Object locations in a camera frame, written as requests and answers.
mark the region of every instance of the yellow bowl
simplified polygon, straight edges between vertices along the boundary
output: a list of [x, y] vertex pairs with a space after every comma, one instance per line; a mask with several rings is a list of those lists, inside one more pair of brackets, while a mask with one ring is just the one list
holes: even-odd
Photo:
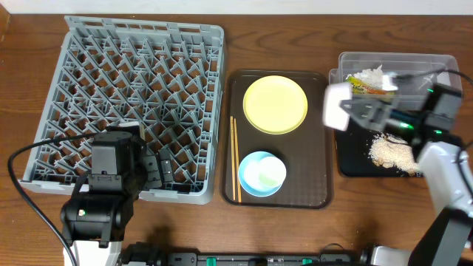
[[243, 98], [248, 121], [268, 134], [284, 134], [296, 129], [307, 114], [307, 97], [289, 78], [268, 76], [253, 82]]

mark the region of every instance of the light blue bowl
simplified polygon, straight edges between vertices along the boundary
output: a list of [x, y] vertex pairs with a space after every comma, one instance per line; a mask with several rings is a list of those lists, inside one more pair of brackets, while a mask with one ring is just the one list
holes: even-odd
[[248, 167], [248, 164], [252, 162], [259, 162], [261, 159], [266, 158], [266, 157], [275, 157], [275, 156], [266, 151], [255, 151], [254, 153], [251, 153], [247, 157], [245, 157], [245, 159], [243, 159], [243, 161], [239, 164], [239, 168], [238, 168], [239, 183], [242, 185], [242, 188], [245, 189], [246, 192], [248, 192], [250, 195], [253, 195], [255, 197], [267, 197], [272, 194], [275, 194], [282, 186], [281, 184], [275, 188], [266, 188], [264, 190], [261, 190], [261, 189], [252, 188], [249, 186], [249, 184], [246, 183], [245, 170]]

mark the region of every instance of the wooden table surface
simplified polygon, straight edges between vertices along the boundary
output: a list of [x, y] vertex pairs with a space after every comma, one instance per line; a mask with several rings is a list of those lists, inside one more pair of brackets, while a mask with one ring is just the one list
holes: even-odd
[[[105, 16], [152, 21], [216, 24], [225, 29], [227, 69], [303, 70], [327, 75], [345, 51], [450, 54], [473, 77], [473, 17], [468, 16]], [[8, 156], [30, 144], [61, 43], [63, 16], [13, 15], [0, 43], [0, 264], [62, 265], [62, 247], [49, 228], [13, 189]], [[473, 89], [455, 132], [473, 138]], [[123, 246], [161, 243], [166, 250], [203, 253], [316, 253], [337, 242], [360, 250], [369, 242], [412, 249], [435, 218], [424, 179], [358, 178], [334, 174], [335, 199], [323, 211], [248, 208], [226, 203], [220, 193], [228, 132], [228, 93], [220, 121], [214, 198], [207, 205], [135, 203]], [[28, 154], [15, 170], [22, 176]], [[68, 197], [28, 193], [61, 228]], [[465, 256], [473, 258], [468, 251]]]

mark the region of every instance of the wooden chopstick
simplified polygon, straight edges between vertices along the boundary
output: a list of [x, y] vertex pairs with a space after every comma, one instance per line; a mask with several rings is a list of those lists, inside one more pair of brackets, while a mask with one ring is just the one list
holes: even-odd
[[235, 160], [236, 160], [236, 176], [237, 176], [237, 179], [236, 179], [236, 183], [238, 185], [238, 203], [240, 203], [242, 201], [242, 188], [241, 188], [241, 185], [239, 184], [239, 173], [238, 173], [238, 170], [239, 170], [239, 155], [238, 155], [238, 131], [237, 131], [237, 119], [234, 118], [234, 122], [235, 122]]
[[233, 116], [230, 116], [230, 134], [231, 134], [231, 182], [234, 187], [234, 200], [235, 200], [235, 151], [234, 151], [234, 117]]

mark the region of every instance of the white background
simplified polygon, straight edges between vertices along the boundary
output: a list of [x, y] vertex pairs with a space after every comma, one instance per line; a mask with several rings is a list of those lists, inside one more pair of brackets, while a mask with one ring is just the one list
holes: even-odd
[[0, 0], [10, 13], [473, 15], [473, 0]]

